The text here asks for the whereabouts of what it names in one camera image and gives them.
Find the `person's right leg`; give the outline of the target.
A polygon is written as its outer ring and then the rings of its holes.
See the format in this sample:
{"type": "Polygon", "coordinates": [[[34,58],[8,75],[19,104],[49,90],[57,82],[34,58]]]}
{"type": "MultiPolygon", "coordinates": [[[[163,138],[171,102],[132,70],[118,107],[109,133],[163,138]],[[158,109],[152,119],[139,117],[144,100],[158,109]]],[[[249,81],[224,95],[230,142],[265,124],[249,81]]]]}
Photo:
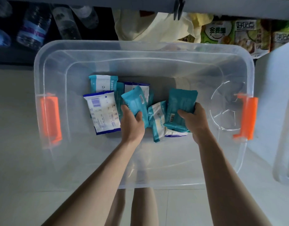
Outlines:
{"type": "Polygon", "coordinates": [[[130,226],[159,226],[158,206],[153,188],[134,189],[130,226]]]}

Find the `blue plastic bag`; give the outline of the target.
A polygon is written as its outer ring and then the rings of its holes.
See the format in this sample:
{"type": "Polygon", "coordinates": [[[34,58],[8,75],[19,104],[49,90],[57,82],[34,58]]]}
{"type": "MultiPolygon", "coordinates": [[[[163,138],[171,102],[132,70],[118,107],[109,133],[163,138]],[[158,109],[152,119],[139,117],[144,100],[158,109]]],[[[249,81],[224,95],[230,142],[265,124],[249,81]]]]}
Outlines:
{"type": "Polygon", "coordinates": [[[0,48],[8,48],[11,46],[11,38],[3,30],[0,30],[0,48]]]}

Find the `grey shelf board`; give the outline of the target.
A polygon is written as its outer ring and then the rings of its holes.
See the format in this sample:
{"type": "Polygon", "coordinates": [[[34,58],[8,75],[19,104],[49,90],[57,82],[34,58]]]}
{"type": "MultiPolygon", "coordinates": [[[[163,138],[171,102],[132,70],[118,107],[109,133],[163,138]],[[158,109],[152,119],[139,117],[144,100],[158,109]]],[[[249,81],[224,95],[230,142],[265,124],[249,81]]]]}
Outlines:
{"type": "MultiPolygon", "coordinates": [[[[176,0],[11,0],[174,13],[176,0]]],[[[184,12],[289,20],[289,0],[183,0],[184,12]]]]}

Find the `clear plastic bottle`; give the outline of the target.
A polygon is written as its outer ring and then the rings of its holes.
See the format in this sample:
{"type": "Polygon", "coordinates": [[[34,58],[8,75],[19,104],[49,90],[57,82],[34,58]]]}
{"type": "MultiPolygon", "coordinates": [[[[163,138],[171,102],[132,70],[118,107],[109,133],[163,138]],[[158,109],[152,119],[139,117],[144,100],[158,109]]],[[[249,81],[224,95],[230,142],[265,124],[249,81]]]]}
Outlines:
{"type": "Polygon", "coordinates": [[[86,28],[90,30],[97,28],[99,19],[94,7],[70,6],[70,8],[86,28]]]}
{"type": "Polygon", "coordinates": [[[7,0],[0,0],[0,17],[7,18],[12,15],[12,6],[7,0]]]}
{"type": "Polygon", "coordinates": [[[59,33],[63,40],[82,40],[73,13],[68,5],[50,4],[59,33]]]}

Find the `cream cloth bag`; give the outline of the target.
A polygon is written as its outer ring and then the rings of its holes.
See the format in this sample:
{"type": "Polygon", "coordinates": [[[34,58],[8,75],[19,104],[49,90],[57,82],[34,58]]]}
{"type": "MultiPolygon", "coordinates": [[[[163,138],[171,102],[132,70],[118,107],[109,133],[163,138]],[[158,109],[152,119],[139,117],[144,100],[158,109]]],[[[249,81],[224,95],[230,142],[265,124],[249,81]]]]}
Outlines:
{"type": "Polygon", "coordinates": [[[162,12],[140,16],[140,11],[112,8],[112,14],[119,41],[177,42],[191,35],[194,43],[201,42],[201,28],[194,26],[187,13],[180,20],[162,12]]]}

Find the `person's right forearm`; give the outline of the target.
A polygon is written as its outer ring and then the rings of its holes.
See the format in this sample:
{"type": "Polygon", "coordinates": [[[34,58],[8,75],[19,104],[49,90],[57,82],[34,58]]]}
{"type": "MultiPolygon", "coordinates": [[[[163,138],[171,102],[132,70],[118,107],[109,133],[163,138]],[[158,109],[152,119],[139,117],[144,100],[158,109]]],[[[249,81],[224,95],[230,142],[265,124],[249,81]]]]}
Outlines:
{"type": "Polygon", "coordinates": [[[214,226],[272,226],[238,177],[212,133],[193,133],[199,146],[214,226]]]}

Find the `teal wipes packet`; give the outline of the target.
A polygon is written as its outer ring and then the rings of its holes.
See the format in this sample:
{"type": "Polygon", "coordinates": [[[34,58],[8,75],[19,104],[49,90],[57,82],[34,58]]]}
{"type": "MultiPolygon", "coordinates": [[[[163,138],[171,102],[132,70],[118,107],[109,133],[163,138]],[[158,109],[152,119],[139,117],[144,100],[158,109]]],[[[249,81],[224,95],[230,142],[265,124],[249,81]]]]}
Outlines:
{"type": "Polygon", "coordinates": [[[131,110],[134,116],[137,115],[139,111],[142,112],[142,120],[144,122],[144,127],[149,127],[147,102],[144,93],[140,86],[136,86],[129,92],[121,95],[125,105],[131,110]]]}
{"type": "Polygon", "coordinates": [[[178,110],[193,113],[198,96],[196,90],[170,89],[168,106],[165,115],[165,127],[170,130],[188,133],[185,120],[178,114],[178,110]]]}

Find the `person's left hand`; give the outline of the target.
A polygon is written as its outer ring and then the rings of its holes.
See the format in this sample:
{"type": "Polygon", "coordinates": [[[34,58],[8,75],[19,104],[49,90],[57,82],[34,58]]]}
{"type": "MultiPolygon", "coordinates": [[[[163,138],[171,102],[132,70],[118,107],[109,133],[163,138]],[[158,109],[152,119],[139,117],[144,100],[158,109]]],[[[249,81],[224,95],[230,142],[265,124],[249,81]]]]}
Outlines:
{"type": "Polygon", "coordinates": [[[144,122],[137,123],[135,116],[126,105],[121,106],[123,117],[120,121],[122,143],[137,147],[145,133],[144,122]]]}

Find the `person's right hand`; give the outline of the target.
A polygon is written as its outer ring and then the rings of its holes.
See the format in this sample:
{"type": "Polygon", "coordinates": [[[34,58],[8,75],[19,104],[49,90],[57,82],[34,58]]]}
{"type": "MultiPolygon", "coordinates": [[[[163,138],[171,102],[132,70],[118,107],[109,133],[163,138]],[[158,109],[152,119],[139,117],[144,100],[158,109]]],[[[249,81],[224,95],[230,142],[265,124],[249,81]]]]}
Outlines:
{"type": "Polygon", "coordinates": [[[185,121],[185,125],[192,133],[193,139],[197,144],[199,144],[206,136],[211,135],[206,112],[198,102],[195,103],[194,112],[191,113],[191,119],[185,121]]]}

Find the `clear bottle with blue label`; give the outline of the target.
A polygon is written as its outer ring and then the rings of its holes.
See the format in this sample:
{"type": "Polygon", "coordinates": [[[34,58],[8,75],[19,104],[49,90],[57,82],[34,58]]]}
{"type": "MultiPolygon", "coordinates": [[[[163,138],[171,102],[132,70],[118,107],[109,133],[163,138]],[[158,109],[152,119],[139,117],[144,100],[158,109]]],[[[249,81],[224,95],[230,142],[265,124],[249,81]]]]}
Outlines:
{"type": "Polygon", "coordinates": [[[38,51],[45,40],[51,24],[52,14],[47,3],[30,3],[16,41],[34,51],[38,51]]]}

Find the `orange bin latch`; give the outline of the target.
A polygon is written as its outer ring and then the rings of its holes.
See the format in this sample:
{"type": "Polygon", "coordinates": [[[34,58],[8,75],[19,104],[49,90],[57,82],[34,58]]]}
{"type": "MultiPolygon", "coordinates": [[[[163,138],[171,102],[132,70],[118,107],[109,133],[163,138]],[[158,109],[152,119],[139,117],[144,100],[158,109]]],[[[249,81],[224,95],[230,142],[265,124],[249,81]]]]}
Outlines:
{"type": "Polygon", "coordinates": [[[39,102],[41,114],[40,132],[43,147],[46,149],[53,148],[63,139],[58,97],[51,93],[43,94],[40,96],[39,102]]]}
{"type": "Polygon", "coordinates": [[[258,98],[249,97],[247,94],[239,93],[237,98],[243,102],[240,122],[240,133],[234,134],[233,139],[252,140],[254,135],[256,116],[258,110],[258,98]]]}

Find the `pile of wet wipes packets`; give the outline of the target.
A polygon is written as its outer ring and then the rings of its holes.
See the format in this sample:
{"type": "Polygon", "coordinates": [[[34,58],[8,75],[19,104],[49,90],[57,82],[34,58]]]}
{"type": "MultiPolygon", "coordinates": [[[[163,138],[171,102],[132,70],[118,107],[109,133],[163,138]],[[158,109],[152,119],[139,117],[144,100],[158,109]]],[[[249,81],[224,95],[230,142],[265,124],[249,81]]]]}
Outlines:
{"type": "Polygon", "coordinates": [[[188,133],[176,132],[165,127],[167,102],[161,101],[153,104],[154,91],[149,83],[119,82],[118,76],[109,75],[91,75],[89,80],[91,93],[83,95],[83,98],[87,101],[96,135],[121,130],[120,121],[123,117],[121,105],[124,104],[121,95],[136,86],[140,86],[144,93],[148,110],[148,128],[152,129],[155,143],[163,138],[188,135],[188,133]]]}

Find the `green beige snack packet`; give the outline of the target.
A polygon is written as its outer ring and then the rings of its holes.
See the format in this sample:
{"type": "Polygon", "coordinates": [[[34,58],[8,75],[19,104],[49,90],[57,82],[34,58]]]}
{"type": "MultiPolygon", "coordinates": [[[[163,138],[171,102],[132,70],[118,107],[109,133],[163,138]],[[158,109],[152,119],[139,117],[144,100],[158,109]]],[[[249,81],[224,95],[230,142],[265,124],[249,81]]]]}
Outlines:
{"type": "Polygon", "coordinates": [[[270,52],[271,21],[267,19],[242,19],[235,21],[234,44],[247,50],[253,59],[270,52]]]}
{"type": "Polygon", "coordinates": [[[270,50],[273,51],[289,42],[289,28],[272,32],[270,50]]]}

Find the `person's left forearm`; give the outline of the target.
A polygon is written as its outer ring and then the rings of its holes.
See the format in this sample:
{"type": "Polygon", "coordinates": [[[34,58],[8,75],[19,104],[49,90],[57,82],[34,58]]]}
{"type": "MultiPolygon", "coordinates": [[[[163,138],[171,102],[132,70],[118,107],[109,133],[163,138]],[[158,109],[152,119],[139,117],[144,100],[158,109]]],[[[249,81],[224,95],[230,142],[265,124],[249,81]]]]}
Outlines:
{"type": "Polygon", "coordinates": [[[105,161],[41,226],[104,226],[131,156],[143,137],[123,137],[105,161]]]}

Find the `yellow bag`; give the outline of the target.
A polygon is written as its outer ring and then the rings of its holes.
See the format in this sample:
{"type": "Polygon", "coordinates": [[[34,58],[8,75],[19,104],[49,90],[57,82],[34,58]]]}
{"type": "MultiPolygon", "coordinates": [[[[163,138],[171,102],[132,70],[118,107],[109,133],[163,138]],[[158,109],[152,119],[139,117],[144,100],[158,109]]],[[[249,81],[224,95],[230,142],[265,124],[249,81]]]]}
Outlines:
{"type": "Polygon", "coordinates": [[[200,43],[202,27],[211,23],[214,15],[207,13],[188,13],[188,17],[193,24],[193,32],[190,34],[194,37],[194,43],[200,43]]]}

